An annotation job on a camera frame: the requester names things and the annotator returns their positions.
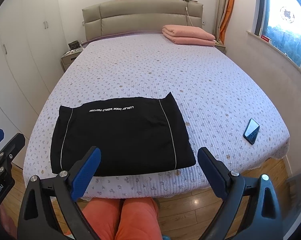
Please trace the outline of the black hooded jacket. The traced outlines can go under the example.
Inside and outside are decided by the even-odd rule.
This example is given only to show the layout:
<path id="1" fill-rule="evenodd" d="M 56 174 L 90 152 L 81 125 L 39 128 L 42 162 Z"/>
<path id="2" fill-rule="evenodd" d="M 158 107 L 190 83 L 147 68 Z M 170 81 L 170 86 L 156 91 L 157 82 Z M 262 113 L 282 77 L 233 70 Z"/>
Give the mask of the black hooded jacket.
<path id="1" fill-rule="evenodd" d="M 167 172 L 196 163 L 172 94 L 60 106 L 51 142 L 52 172 L 69 170 L 93 146 L 101 151 L 97 177 Z"/>

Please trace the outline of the person's orange trousers legs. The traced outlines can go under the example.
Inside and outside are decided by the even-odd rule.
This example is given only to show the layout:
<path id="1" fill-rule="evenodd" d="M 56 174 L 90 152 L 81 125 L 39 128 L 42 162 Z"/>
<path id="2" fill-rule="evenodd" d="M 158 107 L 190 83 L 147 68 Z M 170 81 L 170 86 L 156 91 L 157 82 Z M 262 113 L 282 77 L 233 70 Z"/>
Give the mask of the person's orange trousers legs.
<path id="1" fill-rule="evenodd" d="M 100 239 L 162 239 L 153 198 L 92 198 L 82 210 Z"/>

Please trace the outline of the black smartphone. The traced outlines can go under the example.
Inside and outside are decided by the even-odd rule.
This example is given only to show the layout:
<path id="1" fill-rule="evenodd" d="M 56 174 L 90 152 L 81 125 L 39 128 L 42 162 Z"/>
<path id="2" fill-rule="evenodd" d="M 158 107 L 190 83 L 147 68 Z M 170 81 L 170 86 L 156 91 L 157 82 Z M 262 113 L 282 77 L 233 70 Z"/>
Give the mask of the black smartphone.
<path id="1" fill-rule="evenodd" d="M 253 118 L 251 118 L 243 133 L 244 139 L 246 139 L 246 141 L 249 142 L 251 145 L 255 144 L 259 130 L 260 125 Z"/>

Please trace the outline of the floral quilted bed cover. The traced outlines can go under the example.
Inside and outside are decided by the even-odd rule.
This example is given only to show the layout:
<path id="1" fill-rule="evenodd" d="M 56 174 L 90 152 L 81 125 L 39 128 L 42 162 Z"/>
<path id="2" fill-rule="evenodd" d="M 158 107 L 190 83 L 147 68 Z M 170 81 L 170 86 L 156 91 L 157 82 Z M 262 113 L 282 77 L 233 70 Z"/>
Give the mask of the floral quilted bed cover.
<path id="1" fill-rule="evenodd" d="M 60 106 L 171 93 L 183 115 L 193 152 L 206 147 L 230 170 L 257 168 L 289 149 L 289 131 L 264 91 L 214 47 L 176 45 L 161 34 L 91 42 L 60 78 L 33 128 L 23 178 L 53 176 L 51 139 Z M 243 137 L 253 118 L 255 144 Z"/>

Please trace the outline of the white wardrobe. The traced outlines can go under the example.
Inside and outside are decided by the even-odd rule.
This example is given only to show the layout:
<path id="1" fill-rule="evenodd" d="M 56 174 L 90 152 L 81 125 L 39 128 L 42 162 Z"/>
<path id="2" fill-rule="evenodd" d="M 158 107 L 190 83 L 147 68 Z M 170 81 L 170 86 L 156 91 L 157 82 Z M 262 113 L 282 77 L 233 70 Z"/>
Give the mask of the white wardrobe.
<path id="1" fill-rule="evenodd" d="M 29 137 L 63 75 L 67 50 L 58 0 L 0 5 L 0 128 Z"/>

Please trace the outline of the bedside nightstand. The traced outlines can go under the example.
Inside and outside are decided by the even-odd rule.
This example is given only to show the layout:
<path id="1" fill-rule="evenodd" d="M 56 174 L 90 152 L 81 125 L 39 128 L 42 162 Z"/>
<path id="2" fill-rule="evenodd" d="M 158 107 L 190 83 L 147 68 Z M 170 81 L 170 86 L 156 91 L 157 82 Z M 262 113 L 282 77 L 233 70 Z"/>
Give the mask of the bedside nightstand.
<path id="1" fill-rule="evenodd" d="M 226 46 L 225 45 L 221 44 L 218 41 L 215 41 L 215 47 L 223 54 L 226 54 Z"/>
<path id="2" fill-rule="evenodd" d="M 78 48 L 75 50 L 71 50 L 66 52 L 60 59 L 61 66 L 64 72 L 67 71 L 69 66 L 74 62 L 74 60 L 79 56 L 79 54 L 83 51 L 83 48 Z"/>

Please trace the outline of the small dark box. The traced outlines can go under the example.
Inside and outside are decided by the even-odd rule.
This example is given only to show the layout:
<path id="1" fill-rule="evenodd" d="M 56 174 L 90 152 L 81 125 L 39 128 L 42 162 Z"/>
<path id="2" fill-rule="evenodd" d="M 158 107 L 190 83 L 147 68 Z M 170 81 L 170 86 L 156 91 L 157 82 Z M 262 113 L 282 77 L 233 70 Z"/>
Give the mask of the small dark box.
<path id="1" fill-rule="evenodd" d="M 76 40 L 76 41 L 73 41 L 73 42 L 70 42 L 68 44 L 70 50 L 75 50 L 75 49 L 78 49 L 80 47 L 80 44 L 79 44 L 79 41 Z"/>

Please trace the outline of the right bedside nightstand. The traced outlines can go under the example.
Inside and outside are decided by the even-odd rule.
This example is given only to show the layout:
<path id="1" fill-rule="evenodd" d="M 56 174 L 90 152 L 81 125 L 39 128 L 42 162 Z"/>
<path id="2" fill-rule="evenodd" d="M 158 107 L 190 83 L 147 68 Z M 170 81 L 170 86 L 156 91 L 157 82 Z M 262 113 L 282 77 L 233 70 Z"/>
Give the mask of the right bedside nightstand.
<path id="1" fill-rule="evenodd" d="M 215 41 L 215 47 L 223 54 L 226 54 L 226 46 L 225 45 L 221 44 L 218 41 Z"/>

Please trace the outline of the folded pink blanket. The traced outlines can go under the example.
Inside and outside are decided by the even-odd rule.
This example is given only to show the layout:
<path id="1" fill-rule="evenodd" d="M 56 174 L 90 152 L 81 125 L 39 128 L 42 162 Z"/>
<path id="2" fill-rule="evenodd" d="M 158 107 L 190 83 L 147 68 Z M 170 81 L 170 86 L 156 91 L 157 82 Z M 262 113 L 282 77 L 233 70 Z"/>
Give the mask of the folded pink blanket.
<path id="1" fill-rule="evenodd" d="M 163 26 L 162 33 L 175 44 L 209 47 L 214 47 L 216 44 L 214 35 L 200 27 L 169 24 Z"/>

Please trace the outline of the orange curtain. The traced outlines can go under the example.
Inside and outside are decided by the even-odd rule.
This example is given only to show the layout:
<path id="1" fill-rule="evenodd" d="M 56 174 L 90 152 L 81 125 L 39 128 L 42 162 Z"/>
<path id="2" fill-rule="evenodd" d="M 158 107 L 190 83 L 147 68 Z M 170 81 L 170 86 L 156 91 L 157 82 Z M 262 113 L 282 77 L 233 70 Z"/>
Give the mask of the orange curtain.
<path id="1" fill-rule="evenodd" d="M 218 38 L 219 42 L 224 44 L 227 27 L 233 12 L 235 0 L 225 0 L 224 10 L 219 24 Z"/>

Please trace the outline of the beige padded headboard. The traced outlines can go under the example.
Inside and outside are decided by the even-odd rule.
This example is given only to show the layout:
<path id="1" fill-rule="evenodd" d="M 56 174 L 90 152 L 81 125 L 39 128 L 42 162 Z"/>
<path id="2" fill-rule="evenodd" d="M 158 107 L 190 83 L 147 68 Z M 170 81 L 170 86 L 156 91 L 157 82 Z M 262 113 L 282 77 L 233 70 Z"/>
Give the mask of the beige padded headboard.
<path id="1" fill-rule="evenodd" d="M 116 0 L 82 10 L 87 41 L 137 31 L 161 31 L 164 25 L 202 27 L 203 5 L 184 0 Z"/>

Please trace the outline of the window with dark frame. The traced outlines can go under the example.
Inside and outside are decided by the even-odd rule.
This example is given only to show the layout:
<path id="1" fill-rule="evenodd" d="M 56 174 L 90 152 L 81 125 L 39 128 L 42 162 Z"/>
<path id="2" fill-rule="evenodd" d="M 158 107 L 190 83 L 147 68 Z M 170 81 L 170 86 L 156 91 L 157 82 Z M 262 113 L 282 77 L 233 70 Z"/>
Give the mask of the window with dark frame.
<path id="1" fill-rule="evenodd" d="M 301 0 L 256 0 L 253 33 L 301 69 Z"/>

